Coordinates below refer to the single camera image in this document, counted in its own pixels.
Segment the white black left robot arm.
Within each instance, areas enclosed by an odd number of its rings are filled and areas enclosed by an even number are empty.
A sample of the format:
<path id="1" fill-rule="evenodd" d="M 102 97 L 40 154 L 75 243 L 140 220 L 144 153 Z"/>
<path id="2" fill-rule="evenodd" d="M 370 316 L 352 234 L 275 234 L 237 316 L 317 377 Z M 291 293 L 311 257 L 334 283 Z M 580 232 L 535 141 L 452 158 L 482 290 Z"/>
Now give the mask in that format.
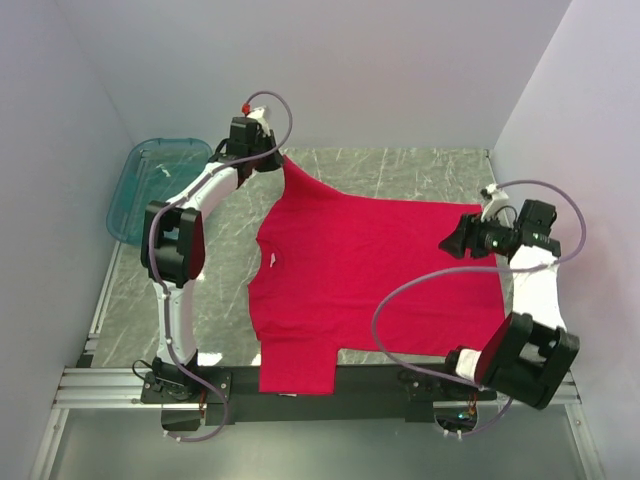
<path id="1" fill-rule="evenodd" d="M 159 344 L 146 388 L 179 402 L 205 390 L 192 321 L 195 281 L 205 263 L 204 221 L 254 173 L 283 163 L 267 109 L 257 107 L 232 119 L 228 137 L 183 190 L 147 205 L 141 264 L 156 295 Z"/>

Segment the red t shirt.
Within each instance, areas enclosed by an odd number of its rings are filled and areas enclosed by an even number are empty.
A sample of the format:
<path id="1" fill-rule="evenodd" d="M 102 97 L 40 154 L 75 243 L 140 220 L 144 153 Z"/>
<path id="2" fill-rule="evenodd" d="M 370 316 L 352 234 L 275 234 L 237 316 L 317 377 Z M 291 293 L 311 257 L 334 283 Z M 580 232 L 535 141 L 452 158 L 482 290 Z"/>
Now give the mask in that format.
<path id="1" fill-rule="evenodd" d="M 496 262 L 438 248 L 474 205 L 349 195 L 291 161 L 283 173 L 248 287 L 261 392 L 332 393 L 343 349 L 444 356 L 486 345 L 504 319 Z"/>

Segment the teal transparent plastic bin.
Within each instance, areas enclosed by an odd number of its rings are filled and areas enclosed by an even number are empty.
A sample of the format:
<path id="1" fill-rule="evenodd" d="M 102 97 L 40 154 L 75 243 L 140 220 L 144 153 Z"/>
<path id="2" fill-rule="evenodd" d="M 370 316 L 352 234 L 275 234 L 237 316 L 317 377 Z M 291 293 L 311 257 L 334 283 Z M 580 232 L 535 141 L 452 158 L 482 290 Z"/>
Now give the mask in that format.
<path id="1" fill-rule="evenodd" d="M 151 201 L 166 201 L 184 190 L 206 166 L 213 151 L 194 138 L 153 138 L 128 155 L 114 191 L 106 226 L 119 242 L 142 243 L 145 209 Z"/>

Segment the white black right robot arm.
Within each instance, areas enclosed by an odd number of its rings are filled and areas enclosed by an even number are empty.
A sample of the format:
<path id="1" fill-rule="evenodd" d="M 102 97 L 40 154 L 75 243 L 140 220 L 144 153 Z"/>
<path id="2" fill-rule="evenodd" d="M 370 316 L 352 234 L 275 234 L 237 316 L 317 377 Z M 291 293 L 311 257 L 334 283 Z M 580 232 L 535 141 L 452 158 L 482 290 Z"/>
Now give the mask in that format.
<path id="1" fill-rule="evenodd" d="M 514 225 L 464 214 L 439 248 L 457 259 L 497 254 L 512 270 L 512 311 L 481 350 L 459 346 L 439 374 L 444 395 L 460 399 L 474 382 L 542 410 L 568 373 L 580 340 L 562 319 L 557 288 L 560 242 L 551 237 L 557 218 L 548 203 L 527 200 Z"/>

